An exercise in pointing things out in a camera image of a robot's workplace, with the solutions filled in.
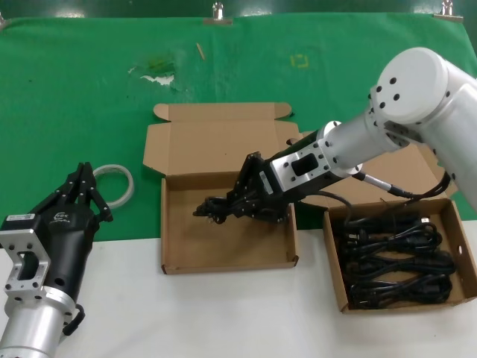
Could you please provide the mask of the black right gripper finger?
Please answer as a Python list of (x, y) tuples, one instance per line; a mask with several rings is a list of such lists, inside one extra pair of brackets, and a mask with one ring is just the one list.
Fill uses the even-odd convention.
[(249, 201), (249, 203), (245, 212), (246, 216), (256, 216), (262, 206), (265, 195), (264, 184), (259, 175), (262, 170), (264, 160), (258, 151), (250, 154), (247, 159), (250, 165), (247, 170), (245, 185), (246, 189), (244, 190), (244, 195), (247, 197), (246, 201)]
[(253, 209), (253, 175), (254, 153), (247, 155), (233, 189), (227, 193), (227, 205), (230, 210)]

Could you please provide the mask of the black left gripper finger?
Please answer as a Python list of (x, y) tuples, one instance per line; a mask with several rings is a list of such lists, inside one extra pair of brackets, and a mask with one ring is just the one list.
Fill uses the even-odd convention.
[(113, 214), (109, 206), (97, 190), (92, 165), (85, 162), (79, 177), (78, 204), (89, 209), (91, 203), (98, 208), (98, 213), (95, 215), (98, 222), (111, 222), (113, 220)]
[(42, 214), (57, 205), (73, 203), (78, 197), (84, 166), (84, 163), (79, 163), (76, 171), (68, 174), (66, 181), (39, 202), (29, 213)]

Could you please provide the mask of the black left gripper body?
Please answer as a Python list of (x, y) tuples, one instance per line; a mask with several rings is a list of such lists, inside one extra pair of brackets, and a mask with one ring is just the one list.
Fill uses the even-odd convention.
[(78, 298), (98, 230), (94, 212), (84, 205), (67, 204), (36, 213), (32, 219), (5, 219), (1, 224), (2, 231), (22, 229), (34, 231), (50, 258), (44, 285)]

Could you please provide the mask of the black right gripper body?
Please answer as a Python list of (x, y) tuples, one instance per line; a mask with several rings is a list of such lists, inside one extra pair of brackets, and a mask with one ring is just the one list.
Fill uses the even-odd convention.
[(330, 130), (314, 131), (268, 159), (260, 178), (265, 195), (256, 216), (248, 216), (266, 222), (283, 222), (289, 204), (309, 195), (317, 195), (335, 182), (335, 163), (329, 153)]

